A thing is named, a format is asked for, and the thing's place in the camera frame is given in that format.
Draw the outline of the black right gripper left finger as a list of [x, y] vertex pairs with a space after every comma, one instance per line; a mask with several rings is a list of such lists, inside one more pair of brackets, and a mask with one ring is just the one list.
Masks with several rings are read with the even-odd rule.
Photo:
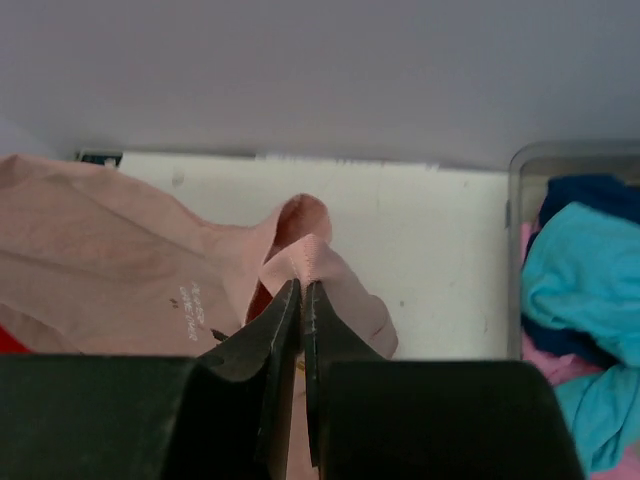
[[282, 479], [301, 286], [198, 358], [5, 355], [5, 479]]

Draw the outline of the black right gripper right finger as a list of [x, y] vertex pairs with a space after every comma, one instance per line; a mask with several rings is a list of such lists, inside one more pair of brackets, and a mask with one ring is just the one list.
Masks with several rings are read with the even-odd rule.
[[334, 310], [304, 313], [309, 448], [323, 479], [580, 479], [551, 385], [518, 360], [393, 361]]

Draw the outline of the dusty pink t-shirt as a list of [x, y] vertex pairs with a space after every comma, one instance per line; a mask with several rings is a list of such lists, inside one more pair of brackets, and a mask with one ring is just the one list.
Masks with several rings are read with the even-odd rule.
[[[383, 301], [331, 248], [326, 206], [299, 194], [253, 226], [208, 222], [104, 166], [1, 162], [1, 326], [33, 354], [198, 358], [255, 320], [289, 281], [321, 283], [383, 358], [398, 337]], [[286, 476], [313, 479], [295, 366]]]

